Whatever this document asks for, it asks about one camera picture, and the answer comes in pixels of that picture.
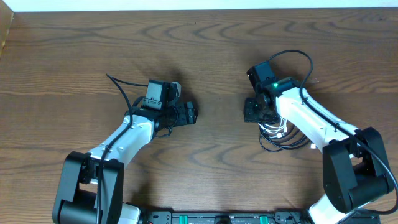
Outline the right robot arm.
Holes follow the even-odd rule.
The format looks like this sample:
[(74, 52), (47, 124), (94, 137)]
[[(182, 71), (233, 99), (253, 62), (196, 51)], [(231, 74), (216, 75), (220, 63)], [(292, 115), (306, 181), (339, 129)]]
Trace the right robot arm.
[(309, 210), (312, 223), (341, 223), (354, 215), (378, 215), (363, 206), (397, 190), (381, 135), (358, 129), (329, 112), (297, 80), (279, 80), (268, 62), (246, 72), (254, 98), (244, 104), (244, 120), (257, 123), (261, 138), (282, 138), (288, 122), (323, 156), (324, 196)]

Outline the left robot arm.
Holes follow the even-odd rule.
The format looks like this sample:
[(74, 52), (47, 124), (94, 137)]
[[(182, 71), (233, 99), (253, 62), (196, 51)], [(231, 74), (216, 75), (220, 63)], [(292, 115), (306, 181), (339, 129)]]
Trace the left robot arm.
[(54, 223), (138, 223), (141, 211), (123, 202), (124, 170), (163, 129), (194, 124), (198, 111), (181, 102), (178, 82), (150, 80), (128, 103), (122, 124), (87, 153), (66, 158), (52, 212)]

